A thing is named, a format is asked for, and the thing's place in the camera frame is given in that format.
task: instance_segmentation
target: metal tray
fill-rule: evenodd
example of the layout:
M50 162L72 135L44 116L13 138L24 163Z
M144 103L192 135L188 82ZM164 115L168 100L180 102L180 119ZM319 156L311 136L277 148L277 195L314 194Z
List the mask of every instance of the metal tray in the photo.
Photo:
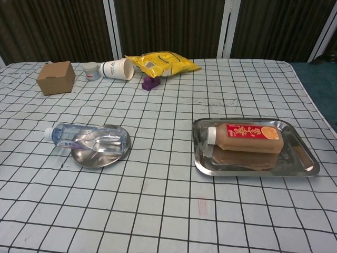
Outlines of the metal tray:
M123 129L117 125L99 125L97 128L111 128L111 129ZM83 167L97 169L103 166L108 166L121 157L123 157L131 146L130 135L127 133L126 149L121 155L106 155L101 152L81 150L81 149L72 149L71 154L74 161Z
M254 170L245 165L218 163L212 158L213 145L207 144L207 129L215 124L249 124L278 128L283 137L284 146L274 166L265 170ZM295 128L278 119L261 118L220 118L199 119L192 124L194 141L194 162L196 167L210 176L277 176L309 177L320 171L315 157L307 148Z

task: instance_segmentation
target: red label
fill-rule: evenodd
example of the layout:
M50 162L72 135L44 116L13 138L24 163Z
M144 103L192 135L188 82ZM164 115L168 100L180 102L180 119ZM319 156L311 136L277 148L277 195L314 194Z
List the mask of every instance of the red label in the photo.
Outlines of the red label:
M228 137L278 140L279 135L275 128L260 125L227 125Z

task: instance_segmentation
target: dark curtain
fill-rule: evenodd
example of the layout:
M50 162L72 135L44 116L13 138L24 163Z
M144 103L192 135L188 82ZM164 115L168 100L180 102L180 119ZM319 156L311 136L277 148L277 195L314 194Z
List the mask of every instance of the dark curtain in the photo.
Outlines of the dark curtain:
M241 0L231 58L306 62L336 0Z
M332 52L337 52L337 29L332 35L326 49L324 51L325 54L331 54Z
M6 64L113 59L102 0L0 1L0 34Z
M115 0L123 53L215 58L225 0Z

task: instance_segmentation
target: paper cup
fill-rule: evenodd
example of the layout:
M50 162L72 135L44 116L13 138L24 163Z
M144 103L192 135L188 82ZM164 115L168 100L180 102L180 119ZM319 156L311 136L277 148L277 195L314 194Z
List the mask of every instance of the paper cup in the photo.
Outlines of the paper cup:
M133 64L127 58L103 62L100 66L100 72L105 77L130 80L133 77Z

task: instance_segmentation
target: water bottle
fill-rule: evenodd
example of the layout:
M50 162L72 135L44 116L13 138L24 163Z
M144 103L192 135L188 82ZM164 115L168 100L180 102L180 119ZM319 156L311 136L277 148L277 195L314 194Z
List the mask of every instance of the water bottle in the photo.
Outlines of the water bottle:
M57 147L121 155L126 148L127 132L124 129L58 124L55 128L47 128L44 138L53 141Z

